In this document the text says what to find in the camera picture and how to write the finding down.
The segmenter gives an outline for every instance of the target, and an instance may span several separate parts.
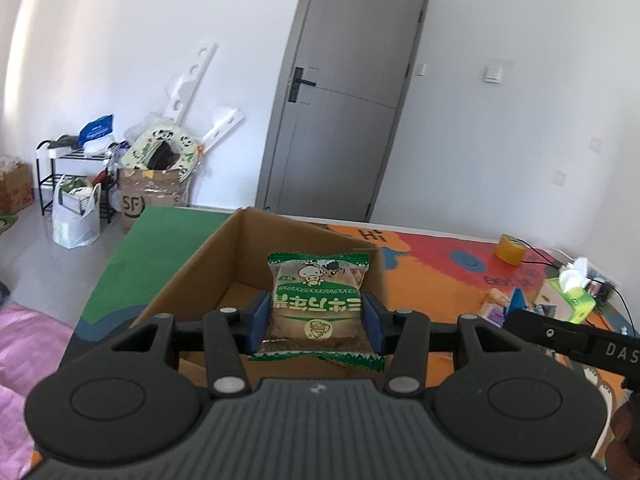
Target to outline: tissue box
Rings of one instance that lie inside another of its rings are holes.
[[[534,303],[546,316],[575,324],[582,323],[596,306],[596,301],[583,288],[563,292],[558,278],[543,282]]]

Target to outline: door frame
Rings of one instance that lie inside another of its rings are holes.
[[[391,127],[391,134],[385,148],[385,155],[380,166],[378,177],[374,186],[373,196],[371,197],[371,207],[367,211],[365,221],[369,221],[369,218],[373,212],[376,200],[378,199],[378,193],[380,192],[380,186],[382,179],[386,171],[386,165],[391,154],[391,148],[396,138],[396,130],[398,129],[398,123],[402,110],[404,108],[404,101],[409,89],[409,83],[412,79],[415,68],[415,57],[417,55],[418,46],[420,44],[420,38],[422,37],[422,30],[424,27],[425,16],[427,12],[429,0],[424,0],[422,6],[422,13],[420,22],[416,30],[414,39],[414,45],[412,46],[412,52],[410,57],[409,75],[405,78],[404,85],[400,94],[400,102],[398,111],[394,117],[394,122]],[[278,84],[276,86],[276,93],[273,101],[273,108],[271,111],[271,120],[269,122],[269,129],[267,130],[267,139],[264,147],[264,156],[262,158],[262,167],[260,168],[260,177],[258,180],[258,191],[255,198],[255,206],[261,209],[268,209],[267,196],[269,193],[269,186],[271,180],[271,173],[273,171],[273,161],[278,145],[278,136],[280,133],[280,126],[282,124],[282,118],[284,116],[284,108],[287,103],[287,95],[289,94],[289,85],[293,78],[293,71],[295,69],[294,62],[298,54],[298,48],[300,46],[300,40],[302,38],[302,31],[306,22],[306,14],[308,13],[311,0],[299,0],[298,8],[294,15],[293,24],[291,26],[291,32],[289,35],[289,41],[287,41],[287,47],[285,49],[284,58],[282,61],[282,68],[280,70],[280,77],[278,78]]]

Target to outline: circular pad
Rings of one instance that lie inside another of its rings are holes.
[[[71,362],[39,383],[24,408],[45,455],[104,465],[169,448],[199,414],[191,382],[144,352],[108,351]]]
[[[451,251],[449,257],[455,264],[470,272],[477,272],[479,274],[486,272],[484,262],[471,253],[467,253],[466,251]]]
[[[141,386],[126,379],[96,379],[80,386],[71,396],[79,415],[93,420],[119,420],[133,415],[145,402]]]
[[[607,420],[599,391],[540,354],[485,352],[449,376],[433,407],[444,429],[479,454],[542,463],[590,454]]]
[[[515,420],[542,420],[562,406],[562,396],[551,384],[536,379],[506,379],[489,389],[492,408]]]

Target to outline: colorful play mat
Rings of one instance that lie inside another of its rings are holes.
[[[124,238],[89,299],[63,362],[77,357],[114,332],[124,330],[180,266],[214,232],[227,214],[182,208],[147,207]],[[478,313],[491,288],[511,294],[520,288],[533,300],[548,267],[510,266],[495,257],[495,244],[451,236],[407,234],[366,227],[325,225],[327,229],[368,240],[382,248],[389,309],[410,308],[436,322],[454,323],[460,314]],[[527,251],[526,260],[540,261]],[[591,314],[594,325],[618,330],[622,316],[611,307]],[[584,374],[601,391],[610,412],[626,400],[620,376],[556,358]],[[432,354],[428,385],[440,384],[453,372],[448,354]],[[606,443],[611,434],[606,436]],[[596,459],[604,456],[602,446]]]

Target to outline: cardboard box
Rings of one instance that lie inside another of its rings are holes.
[[[596,306],[596,300],[582,288],[563,292],[558,278],[542,283],[534,303],[546,316],[575,324],[582,323]]]
[[[122,192],[122,226],[128,233],[148,205],[186,206],[189,179],[180,183],[178,170],[118,170]]]
[[[0,176],[0,211],[14,214],[33,204],[33,177],[28,164]]]
[[[235,212],[182,266],[158,293],[135,324],[161,312],[178,321],[200,320],[207,312],[224,306],[244,308],[261,291],[273,291],[273,275],[267,257],[274,252],[299,252],[317,256],[366,251],[369,270],[362,291],[371,291],[387,304],[385,266],[379,249],[306,222],[299,222],[254,208]],[[180,370],[195,383],[205,381],[204,357],[200,352],[183,354]],[[244,359],[249,382],[256,387],[265,377],[280,378],[372,378],[382,371],[344,362],[329,362],[314,356],[296,356],[282,361]]]

